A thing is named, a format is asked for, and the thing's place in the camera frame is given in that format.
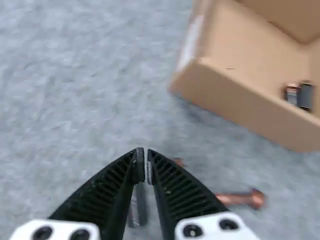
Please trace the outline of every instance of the cardboard box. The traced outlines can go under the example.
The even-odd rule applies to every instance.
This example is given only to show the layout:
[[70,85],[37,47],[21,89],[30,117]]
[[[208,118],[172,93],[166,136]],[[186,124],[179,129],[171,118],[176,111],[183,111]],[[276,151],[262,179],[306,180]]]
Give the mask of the cardboard box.
[[[271,7],[260,7],[282,6],[282,1],[287,2],[196,0],[169,88],[288,149],[316,151],[320,150],[320,39],[316,38],[320,19],[310,25],[310,31],[301,30],[320,14],[301,27],[287,28],[292,15],[272,18]],[[280,9],[284,15],[290,10]],[[284,86],[302,80],[315,86],[312,113],[283,99]]]

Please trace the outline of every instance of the box wall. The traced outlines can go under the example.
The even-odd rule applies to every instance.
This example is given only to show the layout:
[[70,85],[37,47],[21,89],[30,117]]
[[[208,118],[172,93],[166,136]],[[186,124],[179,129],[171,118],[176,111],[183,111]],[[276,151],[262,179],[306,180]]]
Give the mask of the box wall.
[[237,0],[300,43],[320,36],[319,0]]

